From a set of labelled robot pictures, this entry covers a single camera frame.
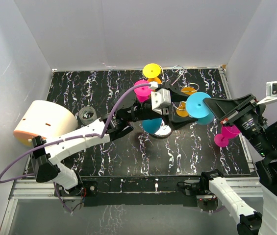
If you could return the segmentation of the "orange wine glass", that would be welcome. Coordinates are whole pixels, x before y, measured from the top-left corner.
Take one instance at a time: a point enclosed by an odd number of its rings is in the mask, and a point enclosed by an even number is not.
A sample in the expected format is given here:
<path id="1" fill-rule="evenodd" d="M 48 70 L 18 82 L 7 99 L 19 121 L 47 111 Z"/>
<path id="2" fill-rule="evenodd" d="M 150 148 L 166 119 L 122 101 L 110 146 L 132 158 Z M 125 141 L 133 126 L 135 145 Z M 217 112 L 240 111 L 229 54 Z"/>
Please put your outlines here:
<path id="1" fill-rule="evenodd" d="M 149 63 L 144 66 L 143 75 L 148 82 L 157 82 L 158 84 L 161 84 L 162 81 L 159 78 L 161 71 L 161 67 L 158 64 Z"/>
<path id="2" fill-rule="evenodd" d="M 197 90 L 193 87 L 185 87 L 181 91 L 188 96 L 191 96 L 197 92 Z M 180 105 L 176 108 L 176 114 L 183 118 L 189 116 L 189 113 L 186 110 L 186 101 L 180 102 Z"/>

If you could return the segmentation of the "blue wine glass back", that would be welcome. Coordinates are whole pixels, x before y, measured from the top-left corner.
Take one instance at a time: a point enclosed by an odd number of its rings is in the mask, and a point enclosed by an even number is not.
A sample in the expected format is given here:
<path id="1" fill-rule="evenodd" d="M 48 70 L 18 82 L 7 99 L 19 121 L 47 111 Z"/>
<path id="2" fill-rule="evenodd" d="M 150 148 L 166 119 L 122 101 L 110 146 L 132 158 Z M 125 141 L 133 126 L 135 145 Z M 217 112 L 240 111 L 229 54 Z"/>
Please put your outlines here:
<path id="1" fill-rule="evenodd" d="M 186 100 L 187 112 L 191 117 L 199 119 L 196 122 L 199 125 L 208 125 L 214 120 L 213 113 L 204 103 L 205 98 L 211 98 L 211 96 L 203 92 L 197 92 Z"/>

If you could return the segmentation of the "blue wine glass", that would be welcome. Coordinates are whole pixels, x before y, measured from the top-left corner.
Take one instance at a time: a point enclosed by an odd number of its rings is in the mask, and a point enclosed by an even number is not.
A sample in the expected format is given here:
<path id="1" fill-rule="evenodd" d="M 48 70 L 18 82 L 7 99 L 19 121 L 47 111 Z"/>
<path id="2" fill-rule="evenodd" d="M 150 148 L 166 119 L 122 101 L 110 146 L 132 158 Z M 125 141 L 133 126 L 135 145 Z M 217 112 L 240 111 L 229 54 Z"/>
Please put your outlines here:
<path id="1" fill-rule="evenodd" d="M 199 119 L 196 122 L 199 125 L 208 125 L 214 120 L 213 113 L 204 103 L 205 98 L 211 98 L 211 96 L 203 92 L 197 92 L 186 100 L 187 112 L 191 117 Z"/>
<path id="2" fill-rule="evenodd" d="M 142 121 L 142 127 L 145 132 L 155 134 L 161 127 L 162 118 L 148 119 Z"/>

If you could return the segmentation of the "magenta wine glass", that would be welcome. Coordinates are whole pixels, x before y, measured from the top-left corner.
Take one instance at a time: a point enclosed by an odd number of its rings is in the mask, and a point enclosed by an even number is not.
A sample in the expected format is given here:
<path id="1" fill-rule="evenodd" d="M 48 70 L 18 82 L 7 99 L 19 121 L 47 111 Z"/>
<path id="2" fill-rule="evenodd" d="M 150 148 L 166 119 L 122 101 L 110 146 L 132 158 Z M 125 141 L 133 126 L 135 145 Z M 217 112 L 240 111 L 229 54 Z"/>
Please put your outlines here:
<path id="1" fill-rule="evenodd" d="M 137 86 L 142 84 L 146 85 L 146 84 L 149 84 L 149 82 L 146 80 L 140 80 L 140 81 L 137 81 L 134 85 Z M 134 92 L 140 102 L 144 102 L 148 100 L 151 95 L 151 89 L 149 88 L 149 86 L 136 88 Z"/>
<path id="2" fill-rule="evenodd" d="M 221 133 L 214 137 L 214 142 L 219 147 L 227 147 L 229 140 L 237 137 L 240 133 L 236 126 L 222 126 Z"/>

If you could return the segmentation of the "blue wine glass front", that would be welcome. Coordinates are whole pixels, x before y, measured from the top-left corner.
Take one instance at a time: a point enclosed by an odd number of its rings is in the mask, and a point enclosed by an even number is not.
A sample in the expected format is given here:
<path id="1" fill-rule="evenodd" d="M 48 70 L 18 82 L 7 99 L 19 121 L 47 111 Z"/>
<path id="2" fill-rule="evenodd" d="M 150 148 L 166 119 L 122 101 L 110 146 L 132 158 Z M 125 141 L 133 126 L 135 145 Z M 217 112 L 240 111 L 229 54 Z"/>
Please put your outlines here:
<path id="1" fill-rule="evenodd" d="M 142 127 L 145 132 L 155 134 L 161 127 L 162 118 L 148 119 L 142 121 Z"/>

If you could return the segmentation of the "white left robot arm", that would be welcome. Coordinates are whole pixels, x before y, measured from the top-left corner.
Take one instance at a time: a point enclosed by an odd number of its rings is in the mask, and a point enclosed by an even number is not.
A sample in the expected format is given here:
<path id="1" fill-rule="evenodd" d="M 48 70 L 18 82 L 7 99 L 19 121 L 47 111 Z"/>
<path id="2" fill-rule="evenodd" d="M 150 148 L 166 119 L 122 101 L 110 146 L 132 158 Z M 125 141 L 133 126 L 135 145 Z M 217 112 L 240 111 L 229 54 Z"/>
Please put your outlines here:
<path id="1" fill-rule="evenodd" d="M 92 123 L 52 139 L 34 137 L 30 160 L 36 182 L 52 181 L 70 195 L 80 194 L 81 177 L 62 164 L 65 158 L 126 136 L 137 121 L 158 118 L 172 130 L 194 123 L 198 121 L 194 116 L 180 117 L 172 112 L 174 102 L 186 101 L 188 97 L 169 82 L 142 82 L 123 92 L 109 113 Z"/>

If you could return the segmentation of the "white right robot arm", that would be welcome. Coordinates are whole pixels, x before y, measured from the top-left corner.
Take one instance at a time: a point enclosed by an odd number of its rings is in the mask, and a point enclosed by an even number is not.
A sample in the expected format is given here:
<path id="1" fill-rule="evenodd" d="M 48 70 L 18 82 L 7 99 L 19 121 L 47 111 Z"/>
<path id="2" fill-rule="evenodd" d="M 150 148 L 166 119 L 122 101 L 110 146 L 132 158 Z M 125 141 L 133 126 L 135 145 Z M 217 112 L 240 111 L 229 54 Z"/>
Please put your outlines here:
<path id="1" fill-rule="evenodd" d="M 224 126 L 235 126 L 262 159 L 255 163 L 263 195 L 258 212 L 228 185 L 219 170 L 203 172 L 200 189 L 214 194 L 234 219 L 240 235 L 277 235 L 277 121 L 267 124 L 266 105 L 252 94 L 238 99 L 205 98 L 205 105 Z"/>

